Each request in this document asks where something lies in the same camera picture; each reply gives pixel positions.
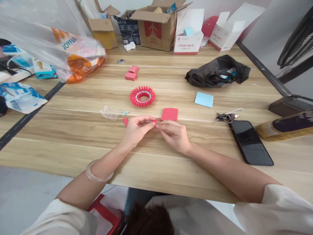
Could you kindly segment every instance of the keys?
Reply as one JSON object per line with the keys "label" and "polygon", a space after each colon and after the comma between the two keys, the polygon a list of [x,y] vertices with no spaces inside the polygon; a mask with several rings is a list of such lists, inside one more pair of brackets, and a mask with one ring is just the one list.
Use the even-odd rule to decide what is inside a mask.
{"label": "keys", "polygon": [[217,117],[215,121],[224,121],[224,122],[232,123],[232,121],[234,121],[235,118],[240,117],[240,114],[236,114],[236,113],[240,112],[241,110],[242,108],[238,108],[231,112],[223,113],[223,114],[219,114],[218,112],[216,112]]}

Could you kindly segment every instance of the forearm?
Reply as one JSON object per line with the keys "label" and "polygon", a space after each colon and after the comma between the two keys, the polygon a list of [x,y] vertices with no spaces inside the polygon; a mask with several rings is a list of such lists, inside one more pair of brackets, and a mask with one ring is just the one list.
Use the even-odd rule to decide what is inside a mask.
{"label": "forearm", "polygon": [[192,143],[186,154],[240,199],[261,203],[267,184],[280,184],[272,177],[243,162]]}
{"label": "forearm", "polygon": [[[123,144],[117,145],[91,166],[92,174],[99,178],[107,178],[114,172],[130,151],[131,147]],[[69,205],[86,210],[105,185],[106,182],[97,183],[89,180],[86,176],[86,172],[83,171],[62,189],[56,199],[59,198]]]}

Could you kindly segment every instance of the hand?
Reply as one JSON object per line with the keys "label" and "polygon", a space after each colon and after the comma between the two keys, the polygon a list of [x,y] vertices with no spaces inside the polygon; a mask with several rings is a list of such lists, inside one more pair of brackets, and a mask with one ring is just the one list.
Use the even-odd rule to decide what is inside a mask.
{"label": "hand", "polygon": [[144,135],[155,127],[154,121],[156,118],[152,116],[137,116],[128,120],[125,135],[121,141],[121,144],[130,148],[136,147],[136,145],[142,140]]}
{"label": "hand", "polygon": [[165,141],[176,151],[186,155],[190,150],[191,143],[184,125],[172,120],[166,120],[156,125],[156,128]]}

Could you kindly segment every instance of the wood grain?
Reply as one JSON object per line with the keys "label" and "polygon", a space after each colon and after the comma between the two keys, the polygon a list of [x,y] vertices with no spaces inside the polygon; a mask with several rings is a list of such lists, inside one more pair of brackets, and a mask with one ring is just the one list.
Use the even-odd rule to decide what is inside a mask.
{"label": "wood grain", "polygon": [[[48,79],[48,80],[38,80],[35,76],[26,78],[21,81],[21,83],[30,85],[35,88],[35,90],[45,96],[53,87],[58,83],[58,79]],[[8,109],[6,115],[0,119],[0,136],[3,136],[8,130],[11,129],[25,114],[15,111],[13,109]]]}
{"label": "wood grain", "polygon": [[[121,114],[130,111],[126,117],[152,115],[158,119],[163,108],[178,108],[178,122],[186,125],[191,141],[239,161],[243,160],[231,131],[226,123],[214,122],[215,111],[243,108],[239,120],[254,126],[278,117],[267,107],[281,95],[237,46],[223,53],[205,47],[196,56],[174,56],[173,52],[140,46],[131,51],[115,48],[109,54],[107,63],[87,80],[66,84],[43,107],[0,152],[0,165],[77,176],[124,135],[123,117],[116,121],[104,118],[99,113],[104,105]],[[186,82],[190,69],[224,54],[252,68],[247,81],[216,89]],[[118,59],[126,63],[119,65]],[[135,82],[124,79],[132,65],[140,67]],[[128,99],[131,90],[140,85],[148,85],[156,93],[156,100],[147,108],[134,107]],[[194,103],[197,91],[214,95],[213,109]],[[264,145],[275,166],[256,168],[313,202],[312,137],[264,141]],[[223,202],[239,200],[195,162],[171,149],[155,130],[125,158],[110,183]]]}

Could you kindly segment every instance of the black plastic bag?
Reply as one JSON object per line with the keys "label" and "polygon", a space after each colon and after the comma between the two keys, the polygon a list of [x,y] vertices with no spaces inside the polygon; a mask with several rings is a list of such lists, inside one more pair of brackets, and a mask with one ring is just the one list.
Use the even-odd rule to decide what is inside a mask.
{"label": "black plastic bag", "polygon": [[237,62],[229,55],[223,55],[202,65],[191,69],[185,79],[193,86],[223,87],[236,81],[241,84],[249,78],[250,68]]}

